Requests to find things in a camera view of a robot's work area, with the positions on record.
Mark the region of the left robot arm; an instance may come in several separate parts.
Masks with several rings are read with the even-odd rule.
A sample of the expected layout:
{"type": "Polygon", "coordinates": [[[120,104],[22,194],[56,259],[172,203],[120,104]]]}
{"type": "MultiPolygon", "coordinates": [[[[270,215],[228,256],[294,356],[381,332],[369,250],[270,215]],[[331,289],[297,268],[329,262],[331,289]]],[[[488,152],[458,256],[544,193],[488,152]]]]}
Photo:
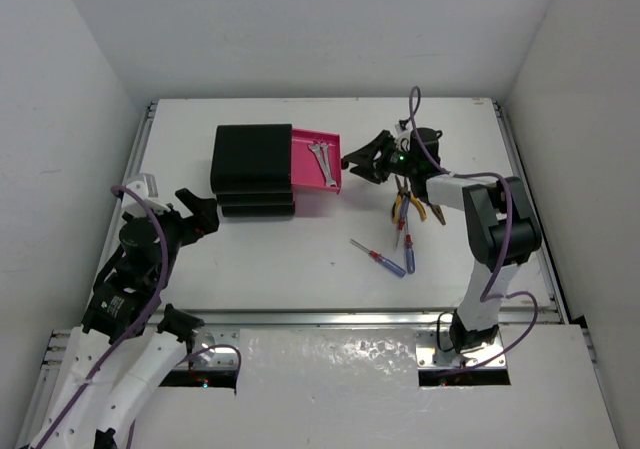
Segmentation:
{"type": "Polygon", "coordinates": [[[203,320],[171,304],[167,288],[179,251],[219,228],[217,202],[176,191],[184,217],[143,183],[114,186],[123,225],[68,350],[68,373],[31,448],[121,448],[155,389],[191,358],[203,320]]]}

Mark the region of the large silver wrench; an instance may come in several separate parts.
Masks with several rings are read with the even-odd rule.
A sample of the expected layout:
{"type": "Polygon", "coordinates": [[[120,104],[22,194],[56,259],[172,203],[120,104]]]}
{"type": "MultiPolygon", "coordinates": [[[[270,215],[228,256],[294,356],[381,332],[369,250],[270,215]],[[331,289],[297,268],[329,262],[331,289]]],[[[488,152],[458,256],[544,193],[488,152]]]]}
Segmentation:
{"type": "Polygon", "coordinates": [[[324,159],[324,163],[325,163],[325,167],[326,167],[326,175],[328,176],[327,179],[327,185],[329,187],[336,187],[337,183],[333,177],[333,173],[332,173],[332,169],[331,169],[331,164],[330,164],[330,158],[329,158],[329,145],[325,142],[320,144],[320,148],[323,154],[323,159],[324,159]]]}

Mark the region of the purple screwdriver thin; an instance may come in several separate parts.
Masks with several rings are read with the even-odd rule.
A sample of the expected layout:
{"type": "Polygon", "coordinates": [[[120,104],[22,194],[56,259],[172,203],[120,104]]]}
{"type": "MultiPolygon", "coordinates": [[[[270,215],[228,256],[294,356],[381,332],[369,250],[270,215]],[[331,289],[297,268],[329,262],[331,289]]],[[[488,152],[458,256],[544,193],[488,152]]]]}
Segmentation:
{"type": "Polygon", "coordinates": [[[407,217],[409,205],[409,197],[403,193],[399,192],[396,195],[396,199],[394,201],[392,207],[392,222],[395,225],[395,247],[398,247],[401,239],[401,235],[404,231],[405,226],[405,218],[407,217]]]}

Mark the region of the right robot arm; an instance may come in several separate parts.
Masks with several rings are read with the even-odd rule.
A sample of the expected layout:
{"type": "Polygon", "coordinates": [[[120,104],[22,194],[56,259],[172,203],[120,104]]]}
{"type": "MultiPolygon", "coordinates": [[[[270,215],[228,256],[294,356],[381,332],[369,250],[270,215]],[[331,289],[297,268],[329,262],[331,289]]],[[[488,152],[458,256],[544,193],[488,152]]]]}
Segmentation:
{"type": "Polygon", "coordinates": [[[384,130],[341,159],[343,169],[373,184],[396,181],[391,210],[396,231],[408,238],[407,209],[463,213],[474,267],[466,294],[452,315],[451,350],[463,353],[491,343],[508,286],[542,243],[539,224],[517,177],[446,175],[439,168],[439,130],[420,127],[406,139],[384,130]]]}

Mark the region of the pink top drawer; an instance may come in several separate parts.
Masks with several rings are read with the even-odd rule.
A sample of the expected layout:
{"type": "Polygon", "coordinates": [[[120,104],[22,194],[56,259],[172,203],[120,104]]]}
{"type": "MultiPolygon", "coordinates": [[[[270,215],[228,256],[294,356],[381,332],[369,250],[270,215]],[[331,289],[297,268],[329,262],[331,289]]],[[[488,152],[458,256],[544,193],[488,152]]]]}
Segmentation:
{"type": "Polygon", "coordinates": [[[339,134],[292,129],[291,184],[294,189],[338,194],[342,187],[341,172],[339,134]]]}

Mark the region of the blue screwdriver red collar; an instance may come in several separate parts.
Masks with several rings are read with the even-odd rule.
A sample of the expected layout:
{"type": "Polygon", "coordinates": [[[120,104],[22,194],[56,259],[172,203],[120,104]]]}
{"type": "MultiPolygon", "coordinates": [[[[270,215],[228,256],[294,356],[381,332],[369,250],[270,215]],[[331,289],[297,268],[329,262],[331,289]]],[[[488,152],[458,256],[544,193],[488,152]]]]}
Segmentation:
{"type": "Polygon", "coordinates": [[[391,259],[383,256],[382,254],[380,254],[380,253],[378,253],[378,252],[376,252],[374,250],[371,250],[371,249],[367,248],[366,246],[364,246],[363,244],[359,243],[355,239],[350,239],[349,242],[354,247],[356,247],[356,248],[360,249],[361,251],[365,252],[372,260],[374,260],[378,265],[383,267],[388,272],[394,274],[395,276],[397,276],[399,278],[403,278],[406,275],[405,269],[403,267],[401,267],[400,265],[396,264],[391,259]]]}

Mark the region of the small silver wrench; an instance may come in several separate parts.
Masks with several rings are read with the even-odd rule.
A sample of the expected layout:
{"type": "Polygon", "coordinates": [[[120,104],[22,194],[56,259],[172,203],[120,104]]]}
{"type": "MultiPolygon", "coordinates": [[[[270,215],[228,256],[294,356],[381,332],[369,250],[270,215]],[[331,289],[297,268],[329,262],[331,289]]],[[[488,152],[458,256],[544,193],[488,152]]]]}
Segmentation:
{"type": "Polygon", "coordinates": [[[323,159],[323,154],[322,154],[322,151],[321,151],[320,145],[319,145],[318,143],[309,144],[309,145],[308,145],[308,148],[309,148],[309,150],[314,154],[314,156],[315,156],[315,158],[316,158],[316,160],[317,160],[317,163],[318,163],[318,165],[319,165],[319,167],[320,167],[320,169],[321,169],[321,171],[322,171],[322,173],[323,173],[323,176],[324,176],[324,179],[325,179],[325,185],[326,185],[327,187],[329,187],[329,186],[327,185],[327,179],[328,179],[328,176],[326,175],[326,167],[325,167],[325,163],[324,163],[324,159],[323,159]]]}

